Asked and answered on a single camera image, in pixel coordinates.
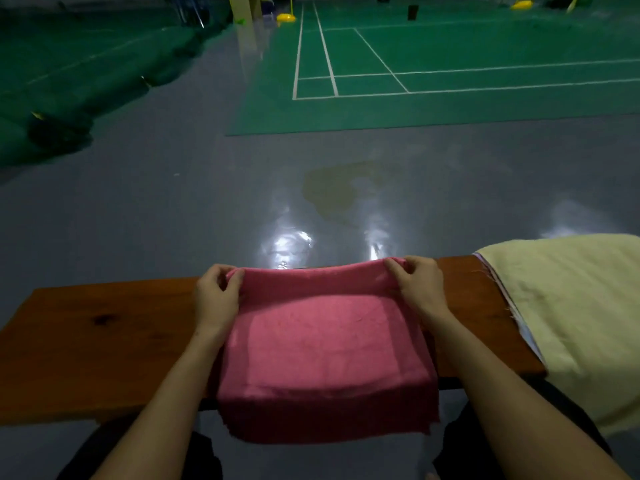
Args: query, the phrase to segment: forearm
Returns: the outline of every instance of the forearm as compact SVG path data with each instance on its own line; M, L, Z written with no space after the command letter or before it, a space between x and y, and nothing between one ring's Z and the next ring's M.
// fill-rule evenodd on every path
M180 478L198 405L221 344L215 335L194 334L92 480Z
M432 325L507 478L628 478L453 315L436 318Z

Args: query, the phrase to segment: pink cloth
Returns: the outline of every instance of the pink cloth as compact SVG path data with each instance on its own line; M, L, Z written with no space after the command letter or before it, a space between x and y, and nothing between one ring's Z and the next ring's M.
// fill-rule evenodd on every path
M437 375L393 288L382 260L247 269L218 390L229 432L265 444L428 433Z

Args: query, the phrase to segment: white court line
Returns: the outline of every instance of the white court line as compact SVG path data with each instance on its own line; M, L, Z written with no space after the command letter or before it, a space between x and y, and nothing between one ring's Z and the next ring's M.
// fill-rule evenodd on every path
M114 52L114 51L119 50L119 49L121 49L121 48L124 48L124 47L126 47L126 46L128 46L128 45L131 45L132 43L139 42L140 40L144 40L144 39L146 39L146 38L149 38L149 37L151 37L151 36L155 35L155 34L156 34L156 32L164 32L165 30L168 30L169 28L171 28L171 27L164 27L164 28L162 28L162 29L160 29L160 30L156 30L156 31L153 31L153 32L148 33L148 34L146 34L146 35L143 35L142 37L138 37L138 38L135 38L135 39L133 39L133 40L129 40L128 42L121 43L120 45L117 45L116 47L108 48L107 50L104 50L104 51L102 51L102 52L99 52L98 54L89 55L89 57L85 57L85 58L84 58L84 59L82 59L81 61L74 62L74 63L69 64L69 65L66 65L66 66L64 66L64 67L60 67L59 69L54 69L54 70L52 70L51 72L48 72L48 73L46 73L46 74L43 74L43 75L41 75L41 76L36 77L35 79L28 80L27 82L25 82L25 83L24 83L24 85L22 85L22 86L20 87L20 89L16 89L16 90L14 90L14 91L3 91L3 92L1 92L1 93L0 93L0 96L5 96L5 95L8 95L8 94L14 94L14 93L17 93L17 92L18 92L18 91L20 91L21 89L23 89L23 88L25 88L25 87L27 87L27 86L30 86L30 85L32 85L32 84L35 84L36 82L39 82L39 81L41 81L41 80L43 80L43 79L46 79L46 78L48 78L48 77L52 76L53 74L58 74L58 73L60 73L60 72L64 72L64 71L66 71L66 70L73 69L74 67L77 67L78 65L84 64L85 62L92 61L92 60L94 60L94 59L97 59L98 57L101 57L101 56L103 56L103 55L107 55L107 54L108 54L108 53L110 53L110 52Z
M394 74L393 71L391 71L391 69L389 69L389 66L385 64L384 60L382 60L382 57L380 57L378 55L378 53L375 50L373 50L373 47L369 45L369 42L367 42L367 40L362 36L362 34L358 31L358 29L353 29L353 30L358 34L358 36L362 39L362 41L367 44L367 47L369 47L371 49L371 51L373 52L373 55L375 55L378 58L378 60L380 62L382 62L382 65L384 65L385 69L387 69L389 71L389 74L391 74L394 77L396 82L398 84L400 84L400 87L402 87L404 89L404 91L408 93L409 89L404 87L404 84L402 82L400 82L400 79L398 79L396 77L396 74Z
M532 84L530 86L504 86L500 88L468 88L468 89L439 89L437 91L412 91L410 93L381 93L381 94L348 94L344 96L313 96L298 98L296 101L309 99L334 99L334 98L368 98L376 96L405 96L411 94L445 94L445 93L473 93L482 91L516 91L519 89L565 88L568 86L590 86L596 84L617 84L624 82L640 82L640 77L632 79L588 80L587 82L560 82L558 84Z
M324 29L325 32L334 32L340 30L368 30L368 29L395 29L408 27L436 27L439 25L468 25L473 23L495 23L495 22L526 22L530 20L551 20L549 16L528 16L522 18L485 18L480 20L445 20L443 22L412 22L412 23L393 23L389 25L365 25L362 27L335 27ZM308 32L316 32L316 29L308 29Z
M324 33L322 31L322 25L320 24L320 17L318 16L316 2L314 2L314 11L316 12L316 18L318 20L318 28L320 29L320 38L322 39L322 46L324 47L324 56L326 57L326 64L329 67L329 77L331 77L331 85L333 86L333 95L335 97L338 97L338 86L335 85L333 68L331 67L331 60L329 60L329 51L326 49L326 42L324 41Z
M296 56L296 74L293 76L293 96L298 97L298 74L300 72L300 49L302 48L302 24L305 23L305 5L302 4L302 16L300 17L300 36L298 37L298 55Z
M632 64L632 63L640 63L640 59L610 59L608 61L558 62L558 63L551 63L551 64L477 67L477 68L469 68L469 69L418 70L413 72L394 72L394 74L395 75L446 74L446 73L453 73L453 72L485 72L485 71L492 71L492 70L536 69L540 67L568 67L568 66L588 66L588 65L599 65L599 64ZM372 75L388 75L388 74L386 73L348 74L348 75L336 75L335 77L367 77ZM300 79L329 79L329 76L321 75L317 77L300 77Z

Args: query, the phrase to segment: leg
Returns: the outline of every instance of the leg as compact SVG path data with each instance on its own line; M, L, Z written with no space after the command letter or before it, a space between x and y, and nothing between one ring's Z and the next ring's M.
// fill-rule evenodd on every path
M129 430L137 414L103 424L84 442L80 450L60 472L57 480L89 480L121 437ZM192 433L184 460L182 480L221 480L222 466L213 455L211 440Z
M527 383L611 455L611 449L596 425L578 405L544 379L531 378L527 379ZM470 404L465 406L458 419L445 428L442 452L433 461L433 465L442 480L504 478Z

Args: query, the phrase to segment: yellow towel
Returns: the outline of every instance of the yellow towel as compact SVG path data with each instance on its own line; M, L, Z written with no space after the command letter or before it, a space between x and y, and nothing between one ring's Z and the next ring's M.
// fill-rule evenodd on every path
M509 241L478 254L531 330L548 380L605 435L640 425L640 237Z

